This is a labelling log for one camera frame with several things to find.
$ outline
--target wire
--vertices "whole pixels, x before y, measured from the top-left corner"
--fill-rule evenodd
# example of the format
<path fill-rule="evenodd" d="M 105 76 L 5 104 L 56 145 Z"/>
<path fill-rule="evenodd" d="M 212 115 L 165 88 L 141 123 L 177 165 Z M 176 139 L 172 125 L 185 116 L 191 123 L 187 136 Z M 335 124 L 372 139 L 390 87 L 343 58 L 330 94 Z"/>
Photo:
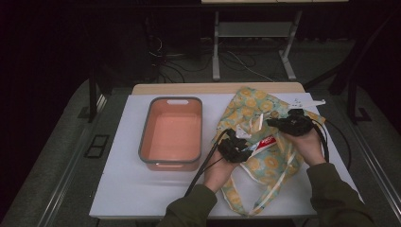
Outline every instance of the wire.
<path fill-rule="evenodd" d="M 227 66 L 227 68 L 230 68 L 230 69 L 236 70 L 236 71 L 245 71 L 245 70 L 247 70 L 247 69 L 244 68 L 244 67 L 241 67 L 240 69 L 236 69 L 236 68 L 230 66 L 230 65 L 224 60 L 225 57 L 223 57 L 223 55 L 220 55 L 220 54 L 218 54 L 218 55 L 222 57 L 222 58 L 218 58 L 218 59 L 219 59 L 225 66 Z"/>
<path fill-rule="evenodd" d="M 175 83 L 175 81 L 172 80 L 168 75 L 166 75 L 160 71 L 159 71 L 159 75 L 161 75 L 165 79 L 165 83 L 166 83 L 166 79 L 170 80 L 170 83 Z"/>
<path fill-rule="evenodd" d="M 313 128 L 316 130 L 316 132 L 318 133 L 319 137 L 322 140 L 324 160 L 328 163 L 330 161 L 330 153 L 328 152 L 328 146 L 327 146 L 327 132 L 324 129 L 323 125 L 319 123 L 317 120 L 312 119 L 312 121 L 318 123 L 321 126 L 320 130 L 316 124 L 313 124 Z"/>
<path fill-rule="evenodd" d="M 162 42 L 162 40 L 159 39 L 158 37 L 155 37 L 155 38 L 160 42 L 160 46 L 159 46 L 159 48 L 157 49 L 157 51 L 160 52 L 160 50 L 163 48 L 163 42 Z"/>
<path fill-rule="evenodd" d="M 254 74 L 256 74 L 256 75 L 259 75 L 259 76 L 262 77 L 262 78 L 265 78 L 265 79 L 270 80 L 271 82 L 274 82 L 273 79 L 270 79 L 270 78 L 268 78 L 268 77 L 266 77 L 266 76 L 264 76 L 264 75 L 262 75 L 262 74 L 256 73 L 256 72 L 254 72 L 252 69 L 248 68 L 248 66 L 246 66 L 246 64 L 245 64 L 237 55 L 235 55 L 233 52 L 227 51 L 227 53 L 233 55 L 236 59 L 238 59 L 238 61 L 241 62 L 242 65 L 244 65 L 244 67 L 245 67 L 246 69 L 248 69 L 248 71 L 250 71 L 251 73 L 254 73 Z"/>
<path fill-rule="evenodd" d="M 205 172 L 208 168 L 210 168 L 211 166 L 213 166 L 214 164 L 218 163 L 221 159 L 223 159 L 223 157 L 219 158 L 217 161 L 215 161 L 213 164 L 209 165 L 208 167 L 206 167 L 203 172 Z"/>
<path fill-rule="evenodd" d="M 275 45 L 275 46 L 269 46 L 268 48 L 266 48 L 266 45 L 268 45 L 268 44 L 262 44 L 264 50 L 263 50 L 263 51 L 260 51 L 260 50 L 259 50 L 260 48 L 258 48 L 259 51 L 258 51 L 257 53 L 252 53 L 252 54 L 250 54 L 250 53 L 243 54 L 244 52 L 250 52 L 250 51 L 251 51 L 250 48 L 249 48 L 249 46 L 250 46 L 251 43 L 253 43 L 253 41 L 248 42 L 246 39 L 245 39 L 245 41 L 244 41 L 244 43 L 246 43 L 246 46 L 243 47 L 243 48 L 241 48 L 241 45 L 242 45 L 242 44 L 240 44 L 239 42 L 236 42 L 236 43 L 233 44 L 233 45 L 227 45 L 227 44 L 225 44 L 225 45 L 222 46 L 221 48 L 226 48 L 226 49 L 227 49 L 227 48 L 235 48 L 235 49 L 239 49 L 239 53 L 236 53 L 237 55 L 259 56 L 259 55 L 266 54 L 268 51 L 279 50 L 283 45 L 285 45 L 285 44 L 287 43 L 287 42 L 285 42 L 284 40 L 281 40 L 280 38 L 278 38 L 278 41 L 277 41 L 277 39 L 274 39 L 274 38 L 270 38 L 270 39 L 271 39 L 271 40 L 274 40 L 274 41 L 277 42 L 278 44 Z M 259 42 L 259 43 L 263 43 L 263 39 L 259 39 L 258 42 Z"/>
<path fill-rule="evenodd" d="M 342 138 L 344 139 L 345 144 L 346 144 L 346 146 L 347 146 L 347 148 L 348 148 L 348 164 L 346 165 L 346 167 L 347 167 L 347 170 L 350 170 L 351 164 L 352 164 L 352 152 L 351 152 L 351 146 L 350 146 L 350 144 L 349 144 L 347 138 L 345 137 L 344 133 L 342 133 L 342 131 L 341 131 L 337 126 L 335 126 L 332 122 L 330 122 L 330 121 L 327 120 L 327 119 L 326 119 L 325 121 L 326 121 L 327 123 L 329 123 L 331 126 L 333 126 L 334 129 L 336 129 L 336 130 L 340 133 L 340 135 L 342 136 Z"/>
<path fill-rule="evenodd" d="M 218 139 L 216 140 L 215 144 L 212 146 L 212 148 L 209 151 L 209 154 L 207 155 L 206 159 L 200 166 L 200 169 L 198 170 L 197 174 L 195 175 L 194 179 L 192 180 L 191 184 L 188 186 L 188 189 L 185 192 L 185 197 L 189 195 L 189 193 L 192 191 L 192 188 L 194 188 L 195 183 L 198 181 L 200 178 L 201 174 L 204 172 L 205 167 L 207 163 L 209 162 L 210 158 L 212 155 L 215 153 L 216 148 L 218 148 L 218 141 L 220 141 L 221 137 L 227 132 L 228 130 L 222 131 L 221 134 L 218 136 Z"/>
<path fill-rule="evenodd" d="M 281 65 L 281 61 L 277 61 L 277 63 L 276 63 L 275 66 L 274 66 L 274 71 L 273 71 L 272 73 L 269 74 L 270 77 L 273 77 L 273 78 L 275 78 L 275 79 L 277 79 L 276 75 L 277 75 L 277 76 L 282 76 L 282 78 L 286 78 L 286 77 L 287 77 L 287 73 L 280 73 L 280 72 L 277 72 L 277 68 L 278 68 L 278 65 L 279 65 L 279 64 Z"/>
<path fill-rule="evenodd" d="M 235 54 L 233 52 L 231 52 L 231 51 L 226 51 L 226 52 L 235 57 Z M 250 58 L 252 60 L 252 63 L 251 64 L 246 64 L 243 60 L 238 62 L 239 57 L 235 57 L 235 61 L 233 61 L 233 60 L 231 60 L 229 58 L 226 58 L 223 55 L 221 57 L 227 59 L 228 61 L 230 61 L 230 62 L 232 62 L 234 64 L 238 64 L 238 65 L 241 65 L 241 66 L 246 66 L 246 67 L 254 67 L 254 66 L 256 66 L 256 60 L 254 59 L 253 56 L 248 56 L 248 55 L 242 55 L 242 56 L 246 56 L 246 57 Z"/>
<path fill-rule="evenodd" d="M 185 56 L 185 54 L 167 54 L 166 57 L 180 57 Z"/>
<path fill-rule="evenodd" d="M 166 83 L 166 77 L 159 72 L 159 76 L 162 76 L 164 83 Z"/>
<path fill-rule="evenodd" d="M 194 72 L 200 72 L 200 71 L 205 70 L 205 69 L 207 68 L 207 66 L 209 66 L 209 63 L 210 63 L 211 60 L 212 60 L 212 57 L 210 57 L 209 60 L 207 61 L 207 63 L 206 63 L 202 68 L 200 68 L 200 69 L 186 69 L 186 68 L 180 66 L 178 63 L 174 63 L 174 62 L 172 62 L 172 61 L 167 61 L 167 63 L 173 64 L 173 65 L 175 65 L 175 66 L 177 66 L 177 67 L 183 69 L 183 70 L 186 71 L 186 72 L 194 73 Z"/>
<path fill-rule="evenodd" d="M 183 83 L 185 83 L 185 78 L 183 77 L 183 74 L 182 74 L 178 69 L 176 69 L 176 68 L 174 68 L 174 67 L 172 67 L 172 66 L 170 66 L 170 65 L 166 65 L 166 64 L 161 64 L 161 66 L 170 68 L 170 69 L 174 70 L 175 72 L 177 72 L 177 74 L 178 74 L 178 75 L 181 77 L 181 79 L 183 80 Z"/>
<path fill-rule="evenodd" d="M 150 51 L 149 51 L 149 54 L 152 55 L 152 56 L 154 56 L 154 57 L 157 57 L 157 58 L 162 58 L 162 57 L 163 57 L 163 56 L 161 56 L 161 55 L 154 54 L 154 53 L 152 53 L 152 52 L 150 52 Z"/>

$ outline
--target pink plastic tray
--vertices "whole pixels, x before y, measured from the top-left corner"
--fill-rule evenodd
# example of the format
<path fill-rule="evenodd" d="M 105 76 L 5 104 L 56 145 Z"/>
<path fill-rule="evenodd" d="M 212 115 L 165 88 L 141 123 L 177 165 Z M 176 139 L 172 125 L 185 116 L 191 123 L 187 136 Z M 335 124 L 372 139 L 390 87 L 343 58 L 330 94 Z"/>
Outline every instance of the pink plastic tray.
<path fill-rule="evenodd" d="M 192 171 L 201 157 L 201 100 L 158 97 L 152 100 L 139 157 L 151 170 Z"/>

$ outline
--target red label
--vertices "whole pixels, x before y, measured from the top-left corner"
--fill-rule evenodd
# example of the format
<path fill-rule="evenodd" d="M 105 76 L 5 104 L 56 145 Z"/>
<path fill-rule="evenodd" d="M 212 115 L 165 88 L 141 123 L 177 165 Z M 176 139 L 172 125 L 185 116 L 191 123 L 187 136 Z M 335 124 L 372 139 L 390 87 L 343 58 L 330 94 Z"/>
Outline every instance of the red label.
<path fill-rule="evenodd" d="M 269 135 L 268 137 L 264 138 L 259 142 L 259 145 L 257 146 L 256 149 L 264 148 L 264 147 L 270 147 L 271 145 L 275 144 L 276 141 L 272 135 Z"/>

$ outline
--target metal frame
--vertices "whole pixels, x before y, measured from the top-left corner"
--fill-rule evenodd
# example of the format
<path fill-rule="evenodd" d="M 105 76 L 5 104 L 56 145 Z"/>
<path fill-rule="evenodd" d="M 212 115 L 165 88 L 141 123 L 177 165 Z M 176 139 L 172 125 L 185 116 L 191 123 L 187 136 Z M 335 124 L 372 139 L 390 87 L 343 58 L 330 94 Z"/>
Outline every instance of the metal frame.
<path fill-rule="evenodd" d="M 287 46 L 279 50 L 281 62 L 286 70 L 288 79 L 295 80 L 295 74 L 288 59 L 289 50 L 294 42 L 295 34 L 301 20 L 302 11 L 297 11 L 292 22 L 277 23 L 221 23 L 218 19 L 218 11 L 215 12 L 215 37 L 213 51 L 213 81 L 220 81 L 218 62 L 218 37 L 288 37 Z"/>
<path fill-rule="evenodd" d="M 100 96 L 96 105 L 96 112 L 98 114 L 94 115 L 93 120 L 90 124 L 87 124 L 80 135 L 77 145 L 75 147 L 74 153 L 65 168 L 59 182 L 57 183 L 55 189 L 51 193 L 50 200 L 47 203 L 44 212 L 42 213 L 41 219 L 39 220 L 37 227 L 52 226 L 54 219 L 60 209 L 62 201 L 67 193 L 68 187 L 74 179 L 74 175 L 77 172 L 77 165 L 80 162 L 80 157 L 84 155 L 86 148 L 89 144 L 89 138 L 93 133 L 93 130 L 99 119 L 99 114 L 101 114 L 103 108 L 107 103 L 107 99 L 104 96 Z"/>

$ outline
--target black cable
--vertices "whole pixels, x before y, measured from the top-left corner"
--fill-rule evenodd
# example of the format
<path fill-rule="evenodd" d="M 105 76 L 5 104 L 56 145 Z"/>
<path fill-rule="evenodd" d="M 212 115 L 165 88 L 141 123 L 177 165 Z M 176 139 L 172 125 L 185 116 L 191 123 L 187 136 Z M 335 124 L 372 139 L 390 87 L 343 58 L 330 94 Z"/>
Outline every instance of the black cable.
<path fill-rule="evenodd" d="M 244 67 L 244 69 L 246 69 L 246 70 L 250 71 L 251 73 L 256 74 L 256 75 L 258 75 L 258 76 L 260 76 L 260 77 L 262 77 L 262 78 L 268 79 L 268 80 L 270 80 L 271 82 L 274 82 L 273 79 L 271 79 L 271 78 L 269 78 L 269 77 L 267 77 L 267 76 L 265 76 L 265 75 L 263 75 L 263 74 L 257 73 L 257 72 L 255 72 L 255 71 L 253 71 L 252 69 L 250 69 L 250 68 L 247 66 L 247 64 L 244 63 L 244 61 L 241 60 L 236 54 L 234 54 L 234 53 L 232 53 L 232 52 L 230 52 L 230 51 L 227 51 L 227 53 L 229 53 L 229 54 L 231 54 L 232 56 L 234 56 L 234 57 L 240 62 L 240 64 Z"/>
<path fill-rule="evenodd" d="M 208 167 L 206 167 L 203 172 L 205 172 L 208 168 L 210 168 L 211 166 L 213 166 L 214 164 L 218 163 L 221 159 L 223 159 L 223 157 L 219 158 L 217 161 L 215 161 L 213 164 L 209 165 Z"/>
<path fill-rule="evenodd" d="M 156 58 L 162 58 L 163 56 L 162 55 L 158 55 L 158 54 L 155 54 L 155 53 L 153 53 L 153 52 L 151 52 L 151 51 L 149 51 L 149 54 L 151 55 L 151 56 L 153 56 L 153 57 L 156 57 Z"/>
<path fill-rule="evenodd" d="M 232 63 L 234 63 L 234 64 L 237 64 L 237 65 L 241 65 L 242 67 L 251 68 L 251 67 L 256 66 L 256 60 L 255 60 L 254 57 L 252 57 L 252 56 L 242 55 L 242 56 L 247 56 L 248 58 L 250 58 L 250 59 L 252 60 L 252 63 L 251 63 L 251 64 L 247 64 L 247 63 L 245 63 L 242 59 L 239 59 L 238 57 L 235 57 L 235 54 L 234 54 L 233 52 L 230 52 L 230 51 L 221 52 L 221 54 L 226 54 L 226 53 L 230 54 L 229 56 L 233 56 L 233 57 L 234 57 L 234 59 L 232 60 L 232 59 L 230 59 L 230 58 L 225 57 L 224 55 L 221 55 L 221 57 L 222 57 L 222 58 L 225 58 L 227 61 L 230 61 L 230 62 L 232 62 Z"/>
<path fill-rule="evenodd" d="M 164 79 L 165 79 L 165 83 L 166 83 L 166 79 L 170 80 L 170 83 L 174 83 L 175 81 L 172 80 L 168 75 L 162 73 L 159 71 L 159 75 L 161 75 Z"/>
<path fill-rule="evenodd" d="M 342 131 L 341 131 L 337 126 L 335 126 L 332 122 L 330 122 L 330 121 L 327 120 L 327 119 L 325 120 L 325 122 L 327 122 L 327 123 L 329 123 L 331 126 L 333 126 L 334 129 L 336 129 L 336 130 L 340 133 L 340 135 L 342 136 L 342 138 L 344 139 L 345 144 L 347 145 L 347 148 L 348 148 L 348 164 L 346 165 L 346 167 L 347 167 L 347 170 L 350 170 L 351 164 L 352 164 L 352 153 L 351 153 L 351 146 L 350 146 L 350 144 L 349 144 L 347 138 L 345 137 L 344 133 L 342 133 Z"/>
<path fill-rule="evenodd" d="M 275 79 L 278 79 L 278 77 L 276 77 L 276 75 L 282 76 L 281 78 L 286 78 L 286 77 L 287 77 L 287 73 L 277 73 L 278 65 L 281 65 L 281 61 L 278 61 L 278 62 L 274 65 L 274 71 L 273 71 L 272 73 L 269 73 L 269 74 L 268 74 L 268 77 L 270 77 L 270 78 L 275 78 Z"/>
<path fill-rule="evenodd" d="M 251 43 L 251 42 L 247 42 L 247 41 L 245 41 L 245 43 L 247 43 L 246 44 L 246 46 L 244 47 L 244 48 L 241 48 L 241 46 L 240 46 L 240 44 L 233 44 L 233 45 L 227 45 L 227 43 L 224 43 L 224 46 L 222 46 L 221 47 L 221 49 L 233 49 L 233 48 L 236 48 L 236 49 L 239 49 L 240 50 L 240 52 L 239 53 L 236 53 L 237 55 L 242 55 L 242 56 L 248 56 L 248 57 L 250 57 L 250 56 L 259 56 L 259 55 L 263 55 L 263 54 L 266 54 L 268 51 L 270 52 L 270 51 L 272 51 L 272 50 L 279 50 L 280 49 L 280 47 L 281 46 L 283 46 L 283 45 L 285 45 L 286 44 L 286 42 L 284 42 L 284 41 L 281 41 L 281 40 L 279 40 L 279 41 L 276 41 L 276 42 L 278 42 L 279 44 L 278 45 L 276 45 L 276 46 L 272 46 L 272 47 L 269 47 L 269 48 L 266 48 L 266 49 L 264 49 L 263 51 L 259 51 L 258 53 L 256 53 L 256 54 L 244 54 L 244 52 L 250 52 L 250 48 L 249 48 L 249 44 Z"/>
<path fill-rule="evenodd" d="M 240 69 L 236 69 L 232 66 L 230 66 L 224 59 L 224 57 L 220 54 L 218 54 L 220 57 L 222 58 L 218 58 L 225 66 L 227 66 L 227 68 L 232 69 L 232 70 L 236 70 L 236 71 L 246 71 L 247 69 L 244 67 L 244 65 L 242 65 L 242 67 Z"/>
<path fill-rule="evenodd" d="M 194 59 L 194 57 L 200 57 L 205 54 L 211 54 L 211 50 L 213 49 L 205 49 L 202 50 L 200 54 L 187 55 L 187 54 L 165 54 L 165 58 L 167 61 L 180 61 L 180 60 L 190 60 Z"/>
<path fill-rule="evenodd" d="M 221 137 L 227 132 L 227 130 L 223 131 L 219 136 L 218 139 L 216 140 L 215 144 L 213 145 L 213 147 L 210 149 L 209 154 L 207 155 L 206 159 L 204 160 L 204 162 L 202 163 L 202 165 L 200 166 L 200 169 L 198 170 L 197 174 L 195 175 L 194 179 L 192 180 L 191 184 L 188 186 L 188 189 L 185 192 L 185 197 L 189 195 L 189 193 L 192 191 L 192 188 L 194 188 L 195 183 L 198 181 L 198 179 L 200 178 L 201 174 L 203 173 L 203 171 L 205 170 L 205 167 L 207 165 L 207 163 L 209 162 L 210 158 L 212 157 L 212 155 L 215 153 L 216 148 L 218 148 L 218 141 L 220 141 Z"/>
<path fill-rule="evenodd" d="M 209 60 L 207 61 L 207 63 L 200 69 L 186 69 L 186 68 L 180 66 L 178 63 L 174 63 L 172 61 L 167 61 L 167 63 L 174 64 L 175 66 L 183 69 L 186 72 L 194 73 L 194 72 L 200 72 L 200 71 L 205 70 L 207 68 L 207 66 L 209 66 L 210 61 L 212 61 L 212 57 L 210 57 Z"/>
<path fill-rule="evenodd" d="M 330 154 L 328 152 L 328 146 L 327 146 L 327 140 L 326 140 L 327 133 L 326 133 L 326 131 L 323 128 L 321 123 L 319 123 L 318 121 L 313 120 L 313 119 L 312 119 L 312 121 L 317 122 L 321 126 L 322 130 L 324 131 L 325 137 L 323 136 L 322 131 L 319 129 L 319 127 L 316 124 L 313 124 L 313 128 L 316 130 L 316 132 L 318 133 L 318 135 L 319 135 L 319 137 L 321 138 L 321 141 L 322 141 L 323 152 L 324 152 L 324 160 L 327 163 L 329 163 L 330 162 Z"/>
<path fill-rule="evenodd" d="M 183 77 L 183 74 L 178 69 L 176 69 L 176 68 L 174 68 L 172 66 L 166 65 L 166 64 L 161 64 L 161 65 L 164 66 L 164 67 L 170 68 L 170 69 L 174 70 L 175 72 L 177 72 L 178 75 L 181 77 L 181 79 L 183 79 L 183 83 L 185 83 L 185 78 Z"/>

